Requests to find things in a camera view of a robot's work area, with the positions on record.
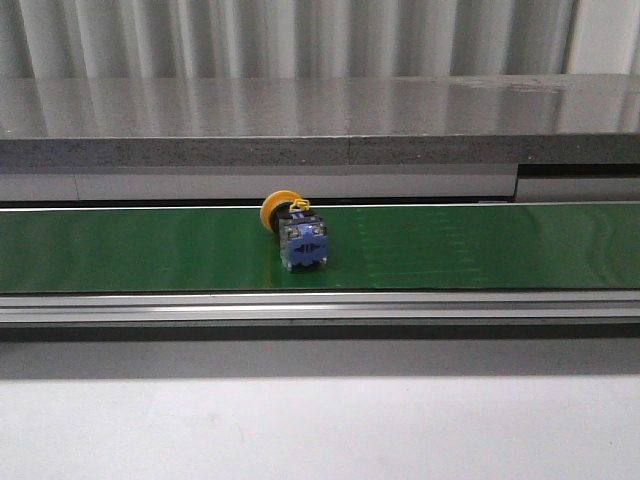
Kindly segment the yellow mushroom push button switch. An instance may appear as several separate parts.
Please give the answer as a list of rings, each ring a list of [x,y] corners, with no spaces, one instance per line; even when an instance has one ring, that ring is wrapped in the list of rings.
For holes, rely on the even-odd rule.
[[[281,262],[288,271],[327,262],[327,225],[299,193],[271,193],[261,205],[260,219],[277,236]]]

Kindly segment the white cabinet panel under counter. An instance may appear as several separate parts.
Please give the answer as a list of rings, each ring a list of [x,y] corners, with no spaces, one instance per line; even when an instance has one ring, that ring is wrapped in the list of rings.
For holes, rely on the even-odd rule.
[[[622,201],[639,197],[627,165],[431,164],[44,168],[1,171],[4,202],[261,201],[276,190],[313,200]]]

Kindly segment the green conveyor belt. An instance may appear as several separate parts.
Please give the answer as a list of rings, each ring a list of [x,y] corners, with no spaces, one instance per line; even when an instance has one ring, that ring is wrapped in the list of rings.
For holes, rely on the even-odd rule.
[[[254,208],[5,210],[5,294],[635,289],[635,203],[323,206],[328,263],[286,270]]]

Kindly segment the grey stone-look counter slab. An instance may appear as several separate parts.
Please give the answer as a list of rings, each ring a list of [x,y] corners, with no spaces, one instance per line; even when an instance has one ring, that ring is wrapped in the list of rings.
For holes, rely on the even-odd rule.
[[[627,75],[1,83],[9,171],[638,161]]]

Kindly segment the white pleated curtain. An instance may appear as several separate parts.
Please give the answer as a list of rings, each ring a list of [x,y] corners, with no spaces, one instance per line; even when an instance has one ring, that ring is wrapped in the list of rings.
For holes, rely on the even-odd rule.
[[[5,1],[5,78],[635,74],[635,1]]]

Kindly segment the aluminium conveyor side rail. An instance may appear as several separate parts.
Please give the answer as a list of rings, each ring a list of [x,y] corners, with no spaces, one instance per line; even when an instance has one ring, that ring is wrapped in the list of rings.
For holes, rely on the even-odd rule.
[[[4,329],[630,324],[636,290],[251,291],[8,295]]]

